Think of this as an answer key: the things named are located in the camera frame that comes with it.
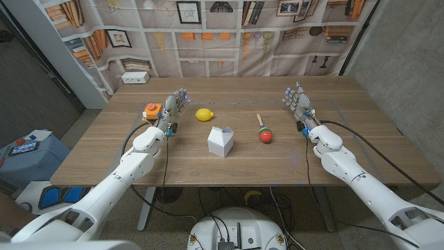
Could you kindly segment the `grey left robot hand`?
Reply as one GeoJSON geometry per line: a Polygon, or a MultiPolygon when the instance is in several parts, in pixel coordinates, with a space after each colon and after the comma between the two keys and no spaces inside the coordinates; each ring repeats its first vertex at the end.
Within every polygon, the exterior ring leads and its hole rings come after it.
{"type": "Polygon", "coordinates": [[[160,117],[155,126],[162,130],[166,136],[176,133],[180,114],[189,103],[186,89],[180,88],[173,92],[163,103],[160,117]]]}

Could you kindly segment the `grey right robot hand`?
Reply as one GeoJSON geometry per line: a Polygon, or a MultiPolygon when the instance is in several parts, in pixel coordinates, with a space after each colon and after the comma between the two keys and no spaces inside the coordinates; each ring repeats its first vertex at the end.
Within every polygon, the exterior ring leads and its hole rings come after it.
{"type": "Polygon", "coordinates": [[[316,118],[316,111],[312,107],[309,97],[298,81],[295,88],[288,87],[285,90],[282,102],[293,113],[296,119],[296,128],[304,136],[307,137],[313,128],[321,125],[316,118]]]}

